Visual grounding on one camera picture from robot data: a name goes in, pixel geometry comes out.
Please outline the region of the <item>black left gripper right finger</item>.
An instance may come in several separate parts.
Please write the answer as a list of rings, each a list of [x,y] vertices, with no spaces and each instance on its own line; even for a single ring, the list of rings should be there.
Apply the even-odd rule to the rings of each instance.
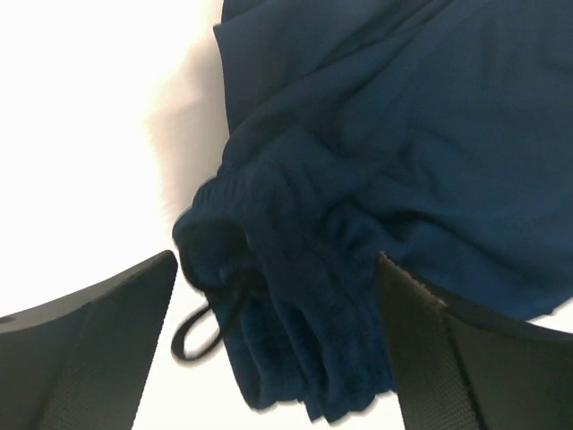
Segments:
[[[477,305],[379,254],[376,292],[407,429],[570,429],[572,336]]]

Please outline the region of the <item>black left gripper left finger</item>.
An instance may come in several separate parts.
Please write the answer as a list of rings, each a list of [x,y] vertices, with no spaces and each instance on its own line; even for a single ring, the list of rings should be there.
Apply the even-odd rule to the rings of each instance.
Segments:
[[[1,319],[4,430],[130,429],[177,273],[168,250]]]

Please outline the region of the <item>navy blue shorts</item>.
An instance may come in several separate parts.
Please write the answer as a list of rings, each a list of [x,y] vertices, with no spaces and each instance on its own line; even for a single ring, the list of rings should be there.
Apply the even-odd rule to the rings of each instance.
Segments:
[[[252,409],[393,389],[374,260],[522,320],[572,295],[569,1],[226,1],[229,138],[176,222]]]

